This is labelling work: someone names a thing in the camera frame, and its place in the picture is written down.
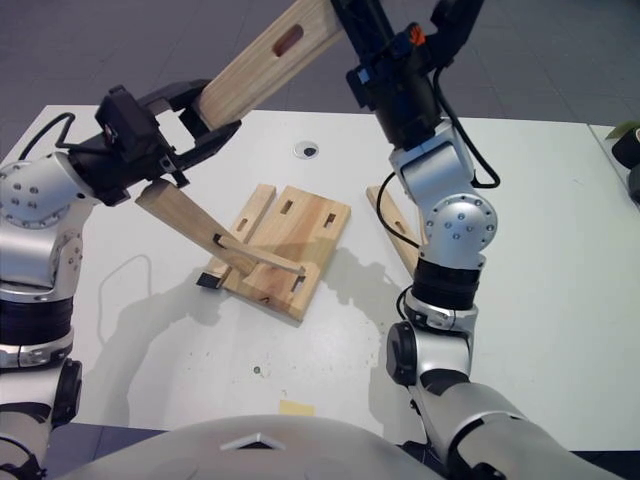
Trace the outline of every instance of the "gray floor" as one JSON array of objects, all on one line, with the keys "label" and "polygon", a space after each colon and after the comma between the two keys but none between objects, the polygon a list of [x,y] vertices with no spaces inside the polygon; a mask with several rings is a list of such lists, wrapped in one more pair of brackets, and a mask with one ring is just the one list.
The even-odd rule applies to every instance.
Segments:
[{"label": "gray floor", "polygon": [[[215,76],[292,0],[0,0],[0,158],[47,104],[96,104]],[[428,27],[434,0],[386,0],[396,29]],[[640,0],[486,0],[443,75],[461,116],[615,124],[640,118]],[[357,112],[342,41],[262,108]],[[155,432],[69,425],[53,476]]]}]

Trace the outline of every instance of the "yellow tape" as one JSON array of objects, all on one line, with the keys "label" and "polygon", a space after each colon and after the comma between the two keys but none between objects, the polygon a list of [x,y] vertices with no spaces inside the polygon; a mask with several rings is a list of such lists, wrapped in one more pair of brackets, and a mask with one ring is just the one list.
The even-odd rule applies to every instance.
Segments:
[{"label": "yellow tape", "polygon": [[280,400],[279,412],[282,415],[313,417],[316,414],[316,407],[313,405],[305,405],[304,403],[292,402],[290,400]]}]

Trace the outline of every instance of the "cable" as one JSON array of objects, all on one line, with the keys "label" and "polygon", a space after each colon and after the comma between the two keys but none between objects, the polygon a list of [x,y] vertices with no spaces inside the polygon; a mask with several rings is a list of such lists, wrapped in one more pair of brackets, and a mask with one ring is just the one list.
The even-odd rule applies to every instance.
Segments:
[{"label": "cable", "polygon": [[385,179],[385,181],[382,182],[382,185],[380,186],[380,190],[378,191],[378,198],[376,200],[376,214],[378,215],[378,220],[380,220],[380,223],[382,223],[382,226],[387,230],[387,232],[389,232],[394,237],[399,238],[403,242],[408,243],[412,247],[415,247],[415,248],[419,249],[420,245],[418,245],[416,242],[414,242],[410,238],[405,237],[400,232],[395,231],[393,228],[391,228],[391,226],[382,217],[382,211],[380,210],[380,206],[382,205],[382,193],[384,192],[384,189],[387,188],[387,185],[393,179],[393,177],[395,177],[395,175],[396,175],[395,172],[392,172],[391,175],[389,175]]},{"label": "cable", "polygon": [[482,154],[478,151],[476,146],[473,144],[473,142],[471,141],[471,138],[469,138],[469,135],[467,135],[466,130],[460,123],[460,120],[458,119],[456,112],[454,112],[453,108],[447,101],[447,98],[444,96],[442,89],[440,88],[440,75],[442,74],[442,70],[443,70],[443,67],[440,67],[436,69],[436,72],[433,74],[433,88],[435,90],[435,94],[438,99],[438,102],[440,102],[442,109],[447,113],[447,115],[449,115],[449,118],[451,119],[451,123],[453,124],[454,128],[458,131],[458,133],[462,137],[462,140],[464,140],[464,143],[467,144],[467,147],[469,148],[469,150],[471,150],[471,153],[473,153],[473,155],[476,157],[476,159],[478,160],[478,163],[482,165],[482,168],[484,168],[484,170],[489,174],[489,176],[493,180],[493,183],[480,183],[478,179],[475,178],[474,176],[473,181],[471,182],[471,185],[473,185],[475,188],[487,188],[487,189],[497,188],[501,182],[500,176],[493,169],[493,167],[489,165],[489,162],[485,160],[485,158],[482,156]]},{"label": "cable", "polygon": [[413,287],[413,285],[409,285],[407,288],[405,288],[402,292],[400,292],[400,295],[398,295],[398,298],[396,299],[396,310],[398,312],[398,315],[400,315],[400,318],[403,320],[406,320],[407,317],[405,316],[404,312],[402,311],[402,301],[404,300],[404,298],[407,296],[407,292],[409,291],[409,289]]},{"label": "cable", "polygon": [[69,133],[69,128],[71,128],[71,124],[76,119],[76,116],[71,112],[65,112],[58,115],[56,118],[47,123],[36,135],[29,141],[22,153],[18,157],[18,160],[24,160],[29,155],[29,152],[36,146],[36,144],[44,137],[49,130],[55,127],[58,123],[63,120],[65,121],[64,126],[62,127],[62,132],[58,136],[56,140],[55,147],[56,148],[67,148],[69,151],[80,152],[80,153],[93,153],[95,155],[109,155],[108,150],[97,149],[97,148],[89,148],[83,147],[82,145],[77,145],[75,143],[65,143],[65,139],[67,138],[67,134]]}]

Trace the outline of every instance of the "table surface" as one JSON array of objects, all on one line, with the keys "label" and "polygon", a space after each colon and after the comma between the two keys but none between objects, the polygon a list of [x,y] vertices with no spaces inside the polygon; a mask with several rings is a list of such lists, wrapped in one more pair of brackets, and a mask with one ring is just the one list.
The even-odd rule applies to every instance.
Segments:
[{"label": "table surface", "polygon": [[[95,108],[46,107],[9,156],[62,111],[78,117],[71,141],[96,133]],[[182,144],[168,123],[165,134]],[[640,448],[640,222],[623,183],[586,125],[463,123],[503,179],[486,191],[499,232],[476,296],[473,380],[569,449]],[[293,155],[305,140],[319,145],[316,158]],[[215,158],[187,172],[185,191],[227,225],[258,183],[351,205],[302,324],[195,286],[209,255],[133,201],[96,207],[73,318],[73,358],[85,372],[76,420],[174,429],[277,413],[288,399],[393,442],[422,441],[408,394],[384,367],[394,302],[410,283],[365,197],[390,171],[389,152],[371,115],[254,111]],[[415,221],[398,186],[391,192]]]}]

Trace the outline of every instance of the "wood grain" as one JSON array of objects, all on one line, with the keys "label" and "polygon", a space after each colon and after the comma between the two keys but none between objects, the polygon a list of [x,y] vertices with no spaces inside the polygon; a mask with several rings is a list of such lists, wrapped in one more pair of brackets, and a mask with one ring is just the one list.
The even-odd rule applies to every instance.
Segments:
[{"label": "wood grain", "polygon": [[[230,231],[238,241],[246,243],[251,238],[275,197],[276,187],[273,185],[260,184],[256,187],[231,226]],[[231,267],[213,256],[204,271],[215,280],[214,288],[219,288],[229,275]]]},{"label": "wood grain", "polygon": [[302,264],[304,277],[260,264],[244,278],[233,269],[223,287],[301,321],[350,213],[347,205],[287,187],[249,245]]},{"label": "wood grain", "polygon": [[296,275],[304,275],[304,267],[299,263],[292,262],[287,258],[280,257],[266,250],[246,245],[235,238],[220,237],[218,239],[218,245],[232,252],[244,255],[245,257],[252,258],[256,262],[279,268],[285,272],[295,273]]},{"label": "wood grain", "polygon": [[[302,38],[278,56],[277,45],[293,27]],[[330,0],[297,0],[209,85],[196,101],[214,130],[240,120],[340,38],[342,27]]]},{"label": "wood grain", "polygon": [[[373,186],[367,188],[367,198],[369,199],[369,203],[373,209],[376,209],[376,202],[378,199],[378,192],[380,191],[379,186]],[[393,198],[389,195],[388,192],[382,192],[382,201],[380,202],[380,211],[382,212],[382,218],[392,227],[395,228],[399,233],[402,233],[405,237],[413,240],[417,244],[420,244],[420,240],[413,233],[411,227],[409,227],[409,223],[405,220],[404,216],[396,206]],[[391,243],[395,247],[398,255],[400,255],[400,259],[404,264],[405,268],[409,272],[409,275],[413,277],[413,273],[416,269],[416,265],[418,264],[418,249],[409,245],[406,242],[403,242],[398,237],[387,232]]]},{"label": "wood grain", "polygon": [[232,237],[231,232],[172,183],[163,179],[155,180],[142,191],[136,203],[192,242],[231,265],[239,274],[248,275],[256,266],[254,260],[217,245],[213,241],[215,235]]}]

